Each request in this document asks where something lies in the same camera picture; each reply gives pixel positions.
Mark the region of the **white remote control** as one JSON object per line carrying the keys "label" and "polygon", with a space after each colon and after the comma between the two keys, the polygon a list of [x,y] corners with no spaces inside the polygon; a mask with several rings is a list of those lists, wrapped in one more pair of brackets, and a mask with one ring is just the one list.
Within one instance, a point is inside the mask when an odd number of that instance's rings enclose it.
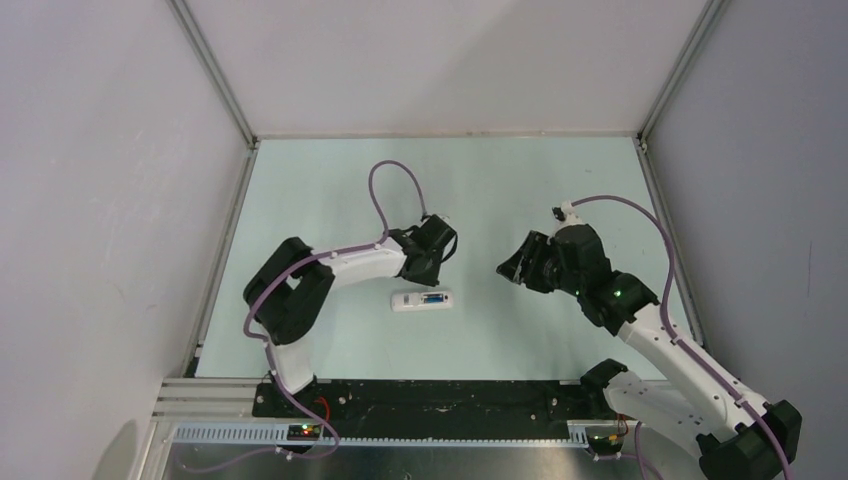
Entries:
{"label": "white remote control", "polygon": [[454,301],[449,290],[402,292],[391,296],[390,308],[395,313],[437,311],[451,309]]}

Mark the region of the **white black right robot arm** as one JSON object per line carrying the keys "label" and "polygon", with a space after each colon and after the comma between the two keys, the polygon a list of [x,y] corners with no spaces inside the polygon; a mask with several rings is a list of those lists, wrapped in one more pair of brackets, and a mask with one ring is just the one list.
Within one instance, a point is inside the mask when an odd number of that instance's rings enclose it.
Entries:
{"label": "white black right robot arm", "polygon": [[800,412],[786,400],[767,401],[678,334],[656,294],[612,268],[592,227],[568,225],[553,236],[531,231],[496,272],[532,291],[574,296],[593,325],[639,352],[670,384],[652,387],[604,360],[581,378],[591,416],[616,412],[647,424],[696,457],[708,479],[774,479],[794,460]]}

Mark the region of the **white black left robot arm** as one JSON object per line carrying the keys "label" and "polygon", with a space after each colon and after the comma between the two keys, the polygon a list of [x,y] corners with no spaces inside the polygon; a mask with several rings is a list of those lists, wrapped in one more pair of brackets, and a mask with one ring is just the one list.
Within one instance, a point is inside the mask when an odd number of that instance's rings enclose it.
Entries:
{"label": "white black left robot arm", "polygon": [[284,240],[243,291],[245,336],[262,342],[278,404],[304,416],[316,403],[311,347],[305,340],[329,294],[365,281],[398,278],[437,287],[443,263],[455,254],[458,233],[438,215],[375,242],[316,253],[301,238]]}

